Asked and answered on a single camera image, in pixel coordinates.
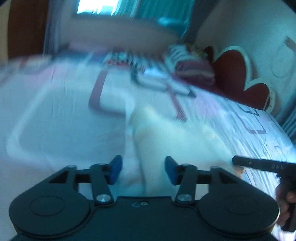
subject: screw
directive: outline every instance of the screw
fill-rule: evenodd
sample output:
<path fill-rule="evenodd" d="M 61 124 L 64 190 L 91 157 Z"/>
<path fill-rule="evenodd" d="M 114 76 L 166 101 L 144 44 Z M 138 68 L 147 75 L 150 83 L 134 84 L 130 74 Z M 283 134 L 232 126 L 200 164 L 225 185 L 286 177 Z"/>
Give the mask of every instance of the screw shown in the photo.
<path fill-rule="evenodd" d="M 181 202 L 190 202 L 192 200 L 192 197 L 189 194 L 180 194 L 178 196 L 178 200 Z"/>
<path fill-rule="evenodd" d="M 96 198 L 99 202 L 109 202 L 111 200 L 111 197 L 107 194 L 101 194 L 97 196 Z"/>
<path fill-rule="evenodd" d="M 142 206 L 147 206 L 149 203 L 148 202 L 141 202 Z"/>

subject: hand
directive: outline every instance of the hand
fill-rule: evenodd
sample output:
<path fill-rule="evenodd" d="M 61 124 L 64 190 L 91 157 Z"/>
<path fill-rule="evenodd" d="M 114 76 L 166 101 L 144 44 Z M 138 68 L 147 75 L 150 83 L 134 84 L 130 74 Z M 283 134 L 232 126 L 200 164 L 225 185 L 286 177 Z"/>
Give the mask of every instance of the hand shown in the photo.
<path fill-rule="evenodd" d="M 282 227 L 290 217 L 290 212 L 288 211 L 289 204 L 296 203 L 296 192 L 288 192 L 286 199 L 284 200 L 281 198 L 281 184 L 279 184 L 276 188 L 276 201 L 280 208 L 277 224 Z"/>

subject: heart-shaped headboard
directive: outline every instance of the heart-shaped headboard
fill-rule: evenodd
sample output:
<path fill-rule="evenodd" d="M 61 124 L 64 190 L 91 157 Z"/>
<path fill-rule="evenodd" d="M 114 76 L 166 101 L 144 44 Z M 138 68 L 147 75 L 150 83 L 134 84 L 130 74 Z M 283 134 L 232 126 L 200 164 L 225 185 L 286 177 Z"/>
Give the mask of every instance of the heart-shaped headboard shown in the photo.
<path fill-rule="evenodd" d="M 259 110 L 271 112 L 271 95 L 275 93 L 263 82 L 252 79 L 252 65 L 245 51 L 239 46 L 224 49 L 214 55 L 213 68 L 217 87 L 231 100 Z"/>

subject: wrinkled sheet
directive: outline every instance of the wrinkled sheet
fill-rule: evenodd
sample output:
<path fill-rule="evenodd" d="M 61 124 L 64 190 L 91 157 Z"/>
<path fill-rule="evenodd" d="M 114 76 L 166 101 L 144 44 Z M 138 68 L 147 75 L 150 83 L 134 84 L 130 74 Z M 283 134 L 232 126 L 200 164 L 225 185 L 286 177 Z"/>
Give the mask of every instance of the wrinkled sheet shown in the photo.
<path fill-rule="evenodd" d="M 88 107 L 101 65 L 88 59 L 41 62 L 22 59 L 0 70 L 1 241 L 16 235 L 8 215 L 13 199 L 70 164 L 88 169 L 122 155 L 112 194 L 144 195 L 125 116 Z M 90 185 L 80 185 L 79 192 L 92 199 Z"/>
<path fill-rule="evenodd" d="M 296 162 L 292 142 L 275 119 L 264 111 L 173 79 L 142 74 L 129 77 L 127 71 L 105 76 L 98 78 L 94 88 L 95 93 L 100 93 L 92 99 L 99 103 L 97 109 L 131 113 L 137 103 L 147 104 L 166 118 L 210 126 L 232 156 Z M 242 179 L 275 198 L 275 188 L 279 184 L 275 174 L 247 168 Z M 279 240 L 295 239 L 294 234 L 283 233 L 278 226 L 273 235 Z"/>
<path fill-rule="evenodd" d="M 22 59 L 0 69 L 1 241 L 15 235 L 11 201 L 69 164 L 89 168 L 121 154 L 113 195 L 145 194 L 129 125 L 138 103 L 167 118 L 211 126 L 233 155 L 295 162 L 292 143 L 267 113 L 170 79 L 105 71 L 91 59 Z M 274 197 L 275 175 L 247 169 L 243 179 Z M 89 186 L 80 192 L 91 198 Z M 273 234 L 294 240 L 278 228 Z"/>

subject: curtain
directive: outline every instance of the curtain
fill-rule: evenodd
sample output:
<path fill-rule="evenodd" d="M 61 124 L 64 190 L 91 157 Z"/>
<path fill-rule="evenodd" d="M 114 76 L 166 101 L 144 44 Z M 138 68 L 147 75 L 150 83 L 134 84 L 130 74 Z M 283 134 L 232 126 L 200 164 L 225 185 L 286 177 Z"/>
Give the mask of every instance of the curtain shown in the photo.
<path fill-rule="evenodd" d="M 139 0 L 120 0 L 115 15 L 133 17 Z"/>
<path fill-rule="evenodd" d="M 6 2 L 6 0 L 0 0 L 0 6 L 5 2 Z"/>
<path fill-rule="evenodd" d="M 296 94 L 290 98 L 286 108 L 276 117 L 276 120 L 296 145 Z"/>
<path fill-rule="evenodd" d="M 296 0 L 284 0 L 296 12 Z"/>
<path fill-rule="evenodd" d="M 61 16 L 66 0 L 49 0 L 44 54 L 56 54 L 61 43 Z"/>
<path fill-rule="evenodd" d="M 183 37 L 183 40 L 186 43 L 195 43 L 200 27 L 219 2 L 220 0 L 196 0 L 194 2 L 190 16 L 190 24 L 185 36 Z"/>
<path fill-rule="evenodd" d="M 183 23 L 190 19 L 194 0 L 141 0 L 136 18 L 159 19 L 167 17 Z"/>

